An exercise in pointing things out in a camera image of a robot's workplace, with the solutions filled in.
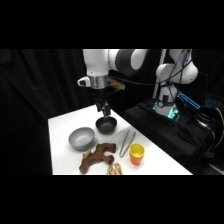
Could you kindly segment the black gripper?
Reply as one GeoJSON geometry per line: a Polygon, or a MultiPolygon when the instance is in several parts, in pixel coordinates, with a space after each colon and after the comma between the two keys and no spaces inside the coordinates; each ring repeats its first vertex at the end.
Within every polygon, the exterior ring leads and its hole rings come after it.
{"type": "MultiPolygon", "coordinates": [[[[93,89],[92,96],[95,102],[105,102],[108,97],[108,90],[106,88],[103,89],[93,89]]],[[[96,103],[97,112],[102,111],[102,106],[100,103],[96,103]]],[[[108,117],[111,115],[110,105],[106,103],[103,106],[103,115],[104,117],[108,117]]]]}

